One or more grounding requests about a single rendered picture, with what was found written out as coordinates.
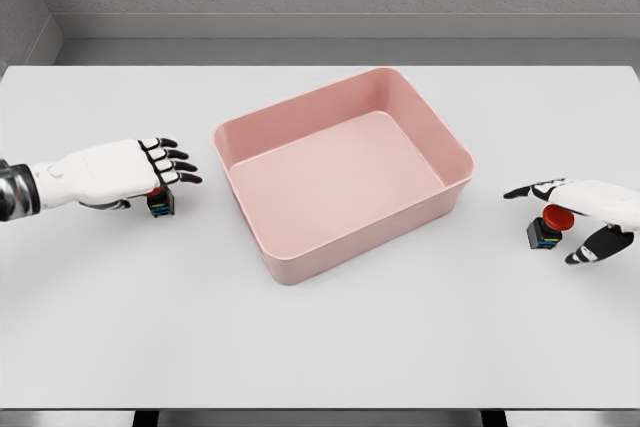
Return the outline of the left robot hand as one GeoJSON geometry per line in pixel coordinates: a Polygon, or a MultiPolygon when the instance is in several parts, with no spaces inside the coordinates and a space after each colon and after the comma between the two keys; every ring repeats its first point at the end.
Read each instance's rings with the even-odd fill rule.
{"type": "Polygon", "coordinates": [[[130,198],[157,194],[176,183],[203,179],[189,155],[172,139],[128,139],[68,155],[61,179],[70,198],[86,206],[126,204],[130,198]]]}

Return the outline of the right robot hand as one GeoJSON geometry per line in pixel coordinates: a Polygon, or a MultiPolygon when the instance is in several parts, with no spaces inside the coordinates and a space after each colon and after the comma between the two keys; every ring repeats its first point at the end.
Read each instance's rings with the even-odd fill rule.
{"type": "Polygon", "coordinates": [[[559,178],[511,190],[504,199],[536,197],[605,226],[565,258],[568,265],[598,262],[629,247],[640,232],[640,191],[598,181],[559,178]]]}

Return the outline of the red button industrial switch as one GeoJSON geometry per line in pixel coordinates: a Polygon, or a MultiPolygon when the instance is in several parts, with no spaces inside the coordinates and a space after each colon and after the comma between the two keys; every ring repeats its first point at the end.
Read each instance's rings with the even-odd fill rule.
{"type": "Polygon", "coordinates": [[[556,204],[547,205],[541,217],[536,217],[526,233],[531,249],[553,249],[563,238],[563,232],[571,229],[575,215],[556,204]]]}
{"type": "Polygon", "coordinates": [[[147,207],[154,218],[175,214],[174,196],[168,186],[158,187],[146,195],[147,207]]]}

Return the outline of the pink rectangular plastic basket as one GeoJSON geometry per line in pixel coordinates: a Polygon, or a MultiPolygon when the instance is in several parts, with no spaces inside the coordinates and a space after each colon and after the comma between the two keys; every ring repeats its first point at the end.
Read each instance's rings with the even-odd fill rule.
{"type": "Polygon", "coordinates": [[[392,68],[228,120],[212,142],[283,285],[448,214],[475,170],[464,144],[392,68]]]}

